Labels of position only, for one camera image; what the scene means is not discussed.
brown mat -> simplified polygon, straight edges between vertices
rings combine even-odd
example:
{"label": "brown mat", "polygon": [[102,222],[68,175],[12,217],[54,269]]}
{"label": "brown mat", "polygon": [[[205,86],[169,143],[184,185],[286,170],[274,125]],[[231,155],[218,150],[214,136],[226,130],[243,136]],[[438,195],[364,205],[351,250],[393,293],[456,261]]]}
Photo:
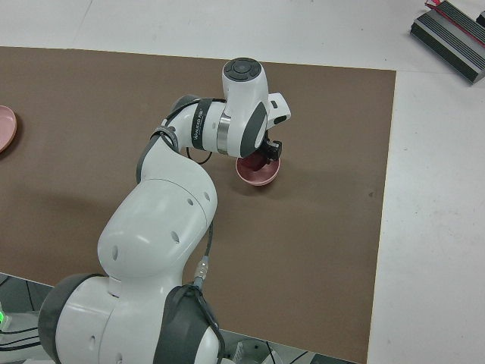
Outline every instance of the brown mat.
{"label": "brown mat", "polygon": [[[222,97],[223,64],[0,48],[0,104],[20,122],[0,154],[0,271],[47,284],[101,271],[99,235],[150,133],[179,96]],[[232,158],[205,165],[219,197],[205,295],[224,329],[364,362],[395,72],[264,67],[293,113],[271,131],[282,168],[258,189]]]}

